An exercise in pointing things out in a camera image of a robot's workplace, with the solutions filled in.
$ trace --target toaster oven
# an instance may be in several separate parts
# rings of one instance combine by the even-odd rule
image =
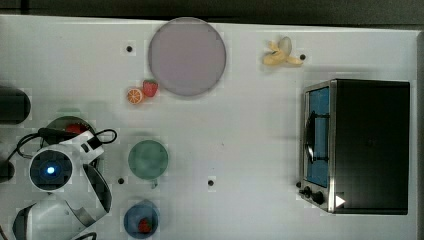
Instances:
[[[407,214],[409,95],[398,81],[306,88],[301,197],[330,213]]]

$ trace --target green bowl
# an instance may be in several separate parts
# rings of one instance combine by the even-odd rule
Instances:
[[[168,152],[156,141],[141,141],[131,149],[128,165],[137,177],[143,180],[154,180],[160,177],[168,167]]]

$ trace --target blue light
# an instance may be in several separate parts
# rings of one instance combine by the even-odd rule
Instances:
[[[54,167],[48,167],[47,168],[47,173],[48,174],[53,174],[54,173]]]

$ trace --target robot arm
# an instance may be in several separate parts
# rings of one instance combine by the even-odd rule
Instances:
[[[109,212],[110,190],[89,165],[103,152],[90,131],[37,152],[30,162],[30,181],[53,194],[18,213],[13,226],[17,240],[70,240]]]

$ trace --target orange slice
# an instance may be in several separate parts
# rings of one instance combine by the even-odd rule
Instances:
[[[132,104],[140,103],[143,97],[143,92],[138,88],[131,88],[127,93],[127,99]]]

